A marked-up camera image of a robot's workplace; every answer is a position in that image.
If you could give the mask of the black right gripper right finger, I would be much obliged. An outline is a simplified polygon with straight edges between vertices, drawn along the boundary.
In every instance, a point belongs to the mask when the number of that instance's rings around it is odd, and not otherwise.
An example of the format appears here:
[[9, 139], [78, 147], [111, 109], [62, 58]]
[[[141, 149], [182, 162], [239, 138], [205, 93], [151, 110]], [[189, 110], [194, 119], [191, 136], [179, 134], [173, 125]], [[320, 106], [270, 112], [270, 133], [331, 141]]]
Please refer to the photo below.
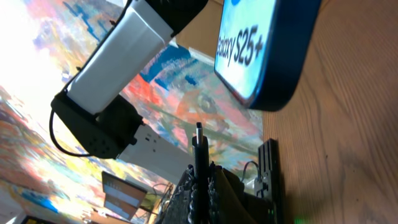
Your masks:
[[216, 224], [256, 224], [243, 205], [244, 185], [239, 177], [212, 162], [209, 166], [209, 219]]

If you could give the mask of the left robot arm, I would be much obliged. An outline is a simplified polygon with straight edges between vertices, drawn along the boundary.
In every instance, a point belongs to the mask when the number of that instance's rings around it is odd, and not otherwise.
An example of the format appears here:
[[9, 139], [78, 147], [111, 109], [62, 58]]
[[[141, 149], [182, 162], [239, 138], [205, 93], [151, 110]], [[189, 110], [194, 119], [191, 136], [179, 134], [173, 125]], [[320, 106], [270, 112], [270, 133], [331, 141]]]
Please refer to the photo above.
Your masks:
[[105, 38], [51, 102], [83, 157], [119, 159], [177, 184], [193, 157], [149, 125], [122, 90], [206, 6], [205, 1], [128, 1]]

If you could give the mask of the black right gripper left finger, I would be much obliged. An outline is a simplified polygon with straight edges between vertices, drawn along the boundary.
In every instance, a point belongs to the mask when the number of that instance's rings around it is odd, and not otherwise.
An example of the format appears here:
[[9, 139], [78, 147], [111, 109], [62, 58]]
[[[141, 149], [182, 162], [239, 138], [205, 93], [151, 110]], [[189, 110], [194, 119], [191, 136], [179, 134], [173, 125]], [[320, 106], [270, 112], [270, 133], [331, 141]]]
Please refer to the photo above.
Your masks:
[[189, 164], [172, 194], [169, 204], [155, 224], [194, 224], [197, 210], [197, 180], [194, 166]]

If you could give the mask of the blue Galaxy smartphone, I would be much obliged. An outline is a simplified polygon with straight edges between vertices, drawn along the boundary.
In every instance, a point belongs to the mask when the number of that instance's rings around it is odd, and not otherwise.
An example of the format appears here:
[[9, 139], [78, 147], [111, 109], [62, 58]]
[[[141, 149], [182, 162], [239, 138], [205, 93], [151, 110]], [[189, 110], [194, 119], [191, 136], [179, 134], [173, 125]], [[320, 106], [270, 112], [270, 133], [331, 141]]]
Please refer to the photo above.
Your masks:
[[214, 62], [247, 109], [279, 111], [302, 73], [320, 0], [226, 0]]

